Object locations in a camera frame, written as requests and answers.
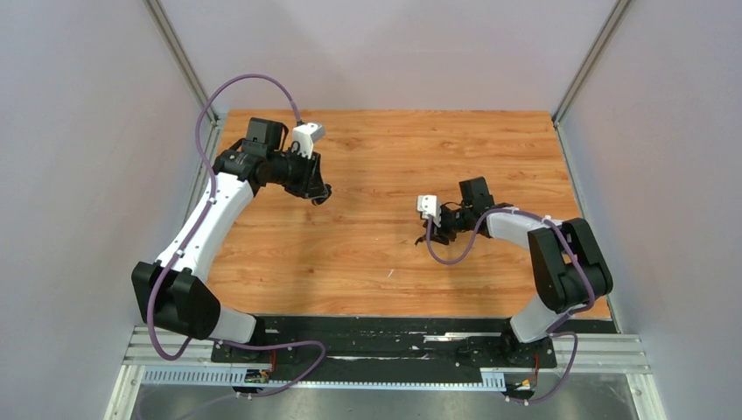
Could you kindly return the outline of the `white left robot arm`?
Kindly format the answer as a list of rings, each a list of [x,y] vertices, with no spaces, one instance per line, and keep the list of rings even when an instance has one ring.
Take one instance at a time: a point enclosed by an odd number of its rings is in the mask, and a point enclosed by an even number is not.
[[[318,122],[289,129],[281,122],[253,117],[247,133],[225,149],[188,220],[153,262],[132,271],[136,301],[150,330],[161,328],[189,339],[234,342],[246,361],[259,361],[268,338],[256,316],[226,307],[207,287],[217,252],[237,217],[268,184],[315,205],[332,194],[320,170],[315,144],[325,135]]]

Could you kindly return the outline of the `black earbud charging case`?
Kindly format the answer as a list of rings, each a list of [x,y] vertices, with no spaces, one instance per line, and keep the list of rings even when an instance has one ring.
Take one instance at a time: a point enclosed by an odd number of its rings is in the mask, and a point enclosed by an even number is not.
[[[333,194],[333,189],[330,184],[324,184],[324,191],[317,197],[311,199],[311,203],[314,206],[321,206],[326,203]]]

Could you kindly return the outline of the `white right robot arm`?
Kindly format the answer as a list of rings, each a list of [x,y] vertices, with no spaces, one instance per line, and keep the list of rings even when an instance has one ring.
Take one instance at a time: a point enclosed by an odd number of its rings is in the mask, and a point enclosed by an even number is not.
[[[462,254],[444,259],[452,266],[471,252],[478,237],[510,242],[529,253],[535,295],[508,321],[500,340],[500,353],[511,365],[521,365],[535,352],[537,341],[555,336],[559,326],[574,315],[588,312],[613,291],[613,276],[589,222],[583,218],[553,219],[496,202],[483,177],[459,184],[461,200],[448,206],[436,195],[420,195],[416,211],[425,233],[419,241],[449,245],[458,235],[471,237]]]

